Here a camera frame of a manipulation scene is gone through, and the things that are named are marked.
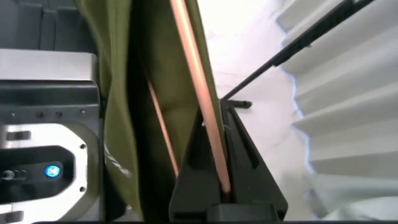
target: olive green cloth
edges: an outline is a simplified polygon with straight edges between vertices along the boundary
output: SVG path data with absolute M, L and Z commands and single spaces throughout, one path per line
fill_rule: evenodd
M 106 167 L 118 193 L 141 219 L 166 222 L 175 177 L 145 76 L 154 86 L 179 166 L 198 111 L 170 2 L 76 3 L 98 47 L 99 87 L 108 102 Z M 186 4 L 222 134 L 199 7 L 197 0 L 186 0 Z

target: marble floor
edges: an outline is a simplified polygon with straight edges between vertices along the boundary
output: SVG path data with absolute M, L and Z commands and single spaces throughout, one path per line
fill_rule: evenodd
M 275 23 L 283 0 L 198 0 L 219 97 L 280 50 L 284 33 Z M 305 141 L 291 125 L 299 118 L 292 100 L 294 83 L 271 68 L 234 100 L 253 106 L 238 113 L 289 203 L 286 220 L 312 218 L 305 202 L 308 189 Z

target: white curtain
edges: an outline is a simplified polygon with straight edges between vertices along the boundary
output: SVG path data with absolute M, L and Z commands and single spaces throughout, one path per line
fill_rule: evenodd
M 282 45 L 341 1 L 288 1 L 277 18 Z M 281 65 L 295 78 L 310 202 L 325 219 L 398 220 L 365 209 L 398 207 L 397 9 L 398 1 L 373 1 Z

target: blue light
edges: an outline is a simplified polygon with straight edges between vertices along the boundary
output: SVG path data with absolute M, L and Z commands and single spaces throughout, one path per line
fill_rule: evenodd
M 48 166 L 45 168 L 44 173 L 47 177 L 56 177 L 60 174 L 60 168 L 57 166 L 51 165 L 51 166 Z

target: round blue logo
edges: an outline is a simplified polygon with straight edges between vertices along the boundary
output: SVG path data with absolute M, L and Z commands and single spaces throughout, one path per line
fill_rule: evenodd
M 51 165 L 51 166 L 48 166 L 45 168 L 44 173 L 47 177 L 56 177 L 60 174 L 60 168 L 57 166 Z

